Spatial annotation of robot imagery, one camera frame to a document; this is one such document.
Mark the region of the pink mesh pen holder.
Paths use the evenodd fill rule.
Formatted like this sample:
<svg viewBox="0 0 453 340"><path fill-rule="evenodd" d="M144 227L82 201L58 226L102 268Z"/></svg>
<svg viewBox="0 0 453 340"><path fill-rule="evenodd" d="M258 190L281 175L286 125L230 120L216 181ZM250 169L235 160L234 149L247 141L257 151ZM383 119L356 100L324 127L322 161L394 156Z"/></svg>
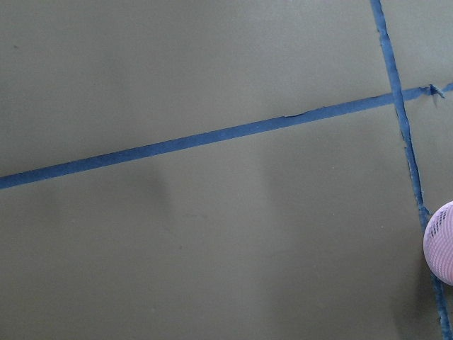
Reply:
<svg viewBox="0 0 453 340"><path fill-rule="evenodd" d="M423 253L431 272L452 285L452 202L440 207L430 218L423 237Z"/></svg>

